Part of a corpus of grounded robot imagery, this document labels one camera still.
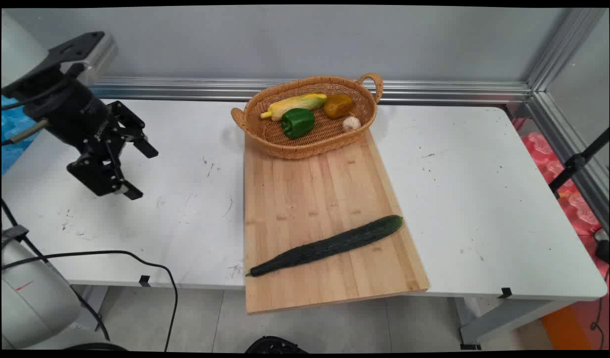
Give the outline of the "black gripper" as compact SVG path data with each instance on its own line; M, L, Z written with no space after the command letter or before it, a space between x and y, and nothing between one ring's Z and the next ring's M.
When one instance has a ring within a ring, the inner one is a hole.
M159 152L144 133L145 123L122 102L105 104L75 75L36 74L5 86L4 96L16 99L4 110L22 108L34 124L12 136L18 143L47 130L82 154L67 170L97 196L121 194L134 201L143 193L123 175L121 140L133 143L148 159Z

